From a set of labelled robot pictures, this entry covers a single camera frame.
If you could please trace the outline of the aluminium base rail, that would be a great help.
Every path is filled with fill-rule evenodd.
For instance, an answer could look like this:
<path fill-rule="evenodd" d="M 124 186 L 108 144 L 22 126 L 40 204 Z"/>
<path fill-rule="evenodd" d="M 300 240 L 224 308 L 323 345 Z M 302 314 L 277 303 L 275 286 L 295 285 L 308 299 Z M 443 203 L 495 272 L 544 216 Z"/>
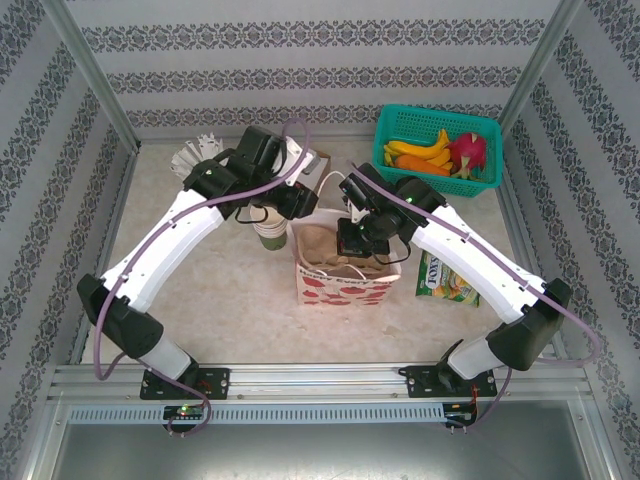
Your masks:
<path fill-rule="evenodd" d="M 231 364 L 226 387 L 229 403 L 356 403 L 407 401 L 407 380 L 392 363 Z M 144 368 L 124 364 L 105 381 L 89 365 L 55 369 L 46 393 L 49 402 L 66 404 L 133 403 L 139 399 Z M 494 383 L 505 387 L 505 401 L 592 399 L 582 368 L 535 365 L 510 380 L 497 370 Z"/>

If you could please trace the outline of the bundle of wrapped straws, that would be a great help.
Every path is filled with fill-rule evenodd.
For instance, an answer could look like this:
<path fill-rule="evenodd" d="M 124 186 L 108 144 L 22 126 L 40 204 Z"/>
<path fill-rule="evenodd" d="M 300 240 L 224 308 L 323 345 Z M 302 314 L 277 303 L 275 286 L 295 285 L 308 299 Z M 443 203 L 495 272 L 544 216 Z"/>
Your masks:
<path fill-rule="evenodd" d="M 198 164 L 213 159 L 223 150 L 223 140 L 213 133 L 199 135 L 195 140 L 186 141 L 185 146 L 172 156 L 171 171 L 180 180 L 185 180 Z"/>

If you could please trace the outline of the aluminium table edge rail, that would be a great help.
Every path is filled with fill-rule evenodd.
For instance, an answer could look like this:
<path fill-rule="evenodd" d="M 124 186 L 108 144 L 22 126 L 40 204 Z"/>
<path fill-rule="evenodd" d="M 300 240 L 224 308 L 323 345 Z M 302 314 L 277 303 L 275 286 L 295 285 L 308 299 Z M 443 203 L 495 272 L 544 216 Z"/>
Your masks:
<path fill-rule="evenodd" d="M 495 192 L 513 251 L 514 261 L 527 271 L 544 278 L 517 196 L 510 181 L 504 180 Z M 561 367 L 566 366 L 567 362 L 566 349 L 562 344 L 560 332 L 557 331 L 539 356 L 538 363 Z"/>
<path fill-rule="evenodd" d="M 119 222 L 129 193 L 139 151 L 140 147 L 137 147 L 137 149 L 129 155 L 125 168 L 120 176 L 117 195 L 114 197 L 111 204 L 106 230 L 101 237 L 99 256 L 93 267 L 94 273 L 102 273 L 108 266 L 114 248 Z M 92 324 L 90 323 L 86 312 L 82 311 L 72 340 L 71 350 L 69 351 L 68 365 L 77 365 L 82 362 L 91 326 Z"/>

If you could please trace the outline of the green yellow candy bag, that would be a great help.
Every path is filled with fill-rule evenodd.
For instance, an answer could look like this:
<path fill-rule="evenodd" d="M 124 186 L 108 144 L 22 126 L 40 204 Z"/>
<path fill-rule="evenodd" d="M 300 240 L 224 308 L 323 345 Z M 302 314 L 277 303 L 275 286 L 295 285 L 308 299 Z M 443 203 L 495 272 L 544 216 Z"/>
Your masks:
<path fill-rule="evenodd" d="M 459 274 L 427 251 L 421 255 L 416 296 L 429 296 L 478 307 L 480 294 Z"/>

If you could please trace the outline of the pink dragon fruit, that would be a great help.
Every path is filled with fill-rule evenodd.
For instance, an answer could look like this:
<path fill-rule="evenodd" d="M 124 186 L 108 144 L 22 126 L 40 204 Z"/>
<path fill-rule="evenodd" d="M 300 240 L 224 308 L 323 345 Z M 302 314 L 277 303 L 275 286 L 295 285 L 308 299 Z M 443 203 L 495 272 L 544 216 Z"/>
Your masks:
<path fill-rule="evenodd" d="M 453 166 L 451 176 L 462 180 L 478 181 L 475 170 L 486 166 L 487 141 L 476 133 L 464 133 L 447 146 Z"/>

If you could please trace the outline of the white red paper bag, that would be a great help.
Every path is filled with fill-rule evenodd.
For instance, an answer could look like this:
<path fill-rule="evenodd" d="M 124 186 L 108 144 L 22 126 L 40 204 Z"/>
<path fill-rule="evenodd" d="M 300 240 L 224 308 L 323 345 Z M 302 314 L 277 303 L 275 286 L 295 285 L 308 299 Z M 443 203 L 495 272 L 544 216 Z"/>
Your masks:
<path fill-rule="evenodd" d="M 287 225 L 287 241 L 291 247 L 295 265 L 295 279 L 298 302 L 304 305 L 372 306 L 379 304 L 401 277 L 402 269 L 398 255 L 391 252 L 378 263 L 389 266 L 389 274 L 370 279 L 337 277 L 314 273 L 303 267 L 298 260 L 296 231 L 303 225 L 322 226 L 337 234 L 337 222 L 349 219 L 345 210 L 318 207 L 302 219 L 295 219 Z"/>

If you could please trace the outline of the aluminium frame post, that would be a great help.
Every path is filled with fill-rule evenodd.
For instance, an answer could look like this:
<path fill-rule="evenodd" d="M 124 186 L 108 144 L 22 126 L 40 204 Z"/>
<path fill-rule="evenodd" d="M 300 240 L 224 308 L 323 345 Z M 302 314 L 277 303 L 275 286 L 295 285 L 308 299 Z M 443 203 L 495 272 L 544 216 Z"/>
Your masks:
<path fill-rule="evenodd" d="M 39 1 L 105 110 L 119 138 L 130 152 L 138 153 L 140 140 L 65 0 Z"/>
<path fill-rule="evenodd" d="M 544 73 L 555 49 L 564 37 L 566 30 L 569 28 L 582 4 L 583 0 L 559 0 L 553 15 L 541 34 L 539 42 L 499 116 L 498 122 L 504 138 L 506 138 L 511 131 L 530 93 Z"/>

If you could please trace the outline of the yellow banana bunch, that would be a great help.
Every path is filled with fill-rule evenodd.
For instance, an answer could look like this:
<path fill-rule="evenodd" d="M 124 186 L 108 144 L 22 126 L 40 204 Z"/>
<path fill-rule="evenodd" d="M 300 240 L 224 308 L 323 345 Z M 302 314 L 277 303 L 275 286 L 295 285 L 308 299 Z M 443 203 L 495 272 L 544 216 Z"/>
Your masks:
<path fill-rule="evenodd" d="M 396 168 L 393 165 L 393 160 L 396 157 L 411 155 L 427 160 L 429 163 L 451 172 L 453 164 L 450 161 L 450 152 L 447 148 L 449 143 L 449 136 L 444 129 L 440 130 L 436 142 L 429 146 L 420 146 L 399 140 L 392 140 L 383 146 L 383 164 L 387 167 Z"/>

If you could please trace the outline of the orange carrot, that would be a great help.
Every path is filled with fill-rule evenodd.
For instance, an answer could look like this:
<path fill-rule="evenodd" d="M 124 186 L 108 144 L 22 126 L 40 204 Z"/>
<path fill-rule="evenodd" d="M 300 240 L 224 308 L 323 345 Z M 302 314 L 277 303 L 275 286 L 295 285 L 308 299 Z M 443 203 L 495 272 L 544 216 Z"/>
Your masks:
<path fill-rule="evenodd" d="M 412 172 L 449 177 L 450 172 L 442 167 L 429 163 L 427 160 L 411 155 L 401 155 L 393 160 L 393 165 L 398 169 Z"/>

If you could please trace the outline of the teal plastic basket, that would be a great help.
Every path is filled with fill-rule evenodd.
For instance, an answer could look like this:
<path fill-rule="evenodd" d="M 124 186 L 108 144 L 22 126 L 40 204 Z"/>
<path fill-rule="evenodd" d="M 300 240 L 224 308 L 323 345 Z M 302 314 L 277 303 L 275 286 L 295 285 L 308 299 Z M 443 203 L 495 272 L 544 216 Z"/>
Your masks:
<path fill-rule="evenodd" d="M 476 168 L 473 180 L 412 172 L 387 166 L 383 146 L 392 140 L 428 146 L 445 130 L 452 140 L 464 133 L 476 133 L 487 141 L 486 166 Z M 373 143 L 372 165 L 388 182 L 414 176 L 443 194 L 475 197 L 486 189 L 500 186 L 503 174 L 503 145 L 499 124 L 490 118 L 405 105 L 382 108 Z"/>

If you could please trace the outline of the brown pulp cup carrier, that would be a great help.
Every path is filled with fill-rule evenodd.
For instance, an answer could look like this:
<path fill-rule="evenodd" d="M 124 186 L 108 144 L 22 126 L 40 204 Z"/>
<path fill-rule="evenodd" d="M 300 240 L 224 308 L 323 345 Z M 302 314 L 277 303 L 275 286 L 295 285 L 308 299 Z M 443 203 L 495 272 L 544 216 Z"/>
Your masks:
<path fill-rule="evenodd" d="M 298 260 L 306 269 L 337 277 L 370 279 L 390 273 L 373 257 L 347 257 L 337 252 L 337 234 L 322 226 L 303 225 L 295 233 Z"/>

